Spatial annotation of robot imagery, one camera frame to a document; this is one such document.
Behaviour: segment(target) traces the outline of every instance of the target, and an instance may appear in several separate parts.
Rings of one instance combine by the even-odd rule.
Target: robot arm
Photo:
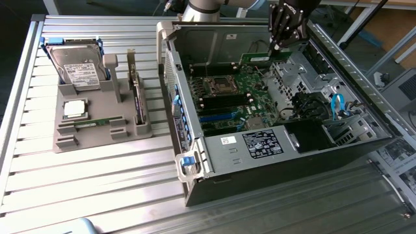
[[[272,33],[269,54],[307,40],[308,17],[321,0],[280,0],[269,5],[268,31]]]

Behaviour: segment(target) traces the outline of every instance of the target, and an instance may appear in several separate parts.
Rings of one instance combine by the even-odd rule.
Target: gray floor
[[[96,16],[151,16],[157,6],[159,0],[93,0],[92,4],[87,4],[85,0],[57,0],[57,5],[61,14],[65,15],[96,15]],[[156,11],[156,15],[161,15],[161,9]],[[223,6],[221,16],[235,17],[237,8]],[[1,38],[1,53],[0,53],[0,120],[5,110],[5,104],[9,96],[9,91],[13,83],[15,73],[20,59],[20,52],[24,45],[27,29],[32,14],[47,14],[47,10],[41,0],[1,0],[0,1],[0,30],[7,32],[7,37]],[[268,5],[265,4],[260,10],[249,11],[247,17],[265,18],[268,17]],[[335,33],[337,41],[347,31],[351,21],[345,19],[345,14],[335,11],[335,20],[327,16],[327,8],[320,7],[312,14],[312,21],[321,24],[329,35],[335,28],[340,27]],[[356,37],[349,47],[347,54],[357,64],[359,68],[365,72],[375,62],[385,54],[381,48],[377,48],[368,43],[363,38]],[[403,67],[393,62],[383,66],[380,72],[389,73],[393,79],[404,71]]]

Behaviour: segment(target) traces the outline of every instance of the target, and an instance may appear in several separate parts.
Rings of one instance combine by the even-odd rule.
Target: motherboard
[[[205,136],[265,128],[276,121],[268,80],[256,66],[241,65],[231,75],[188,80]]]

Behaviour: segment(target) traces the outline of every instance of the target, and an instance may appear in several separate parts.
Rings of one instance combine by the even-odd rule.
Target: hard drive label
[[[64,65],[75,87],[99,85],[99,76],[93,63]]]
[[[243,134],[243,138],[252,158],[268,157],[284,152],[271,129]]]

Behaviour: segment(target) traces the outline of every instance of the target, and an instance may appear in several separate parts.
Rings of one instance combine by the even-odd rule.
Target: blue tab
[[[331,109],[332,109],[332,119],[336,120],[336,102],[337,102],[337,97],[339,97],[339,110],[345,111],[345,107],[344,107],[344,96],[343,94],[335,94],[332,96],[332,100],[331,100]]]
[[[48,59],[51,59],[51,56],[48,54],[47,47],[45,47],[45,38],[44,37],[40,38],[40,43],[39,44],[40,44],[40,48],[43,49],[43,51],[45,52],[45,54],[48,56]]]
[[[195,164],[195,157],[183,157],[181,158],[181,166],[191,166]]]
[[[49,38],[48,45],[63,45],[64,38]]]
[[[180,96],[179,96],[179,95],[176,95],[176,96],[175,96],[175,99],[173,99],[173,105],[176,105],[176,104],[177,104],[179,100],[180,100]]]

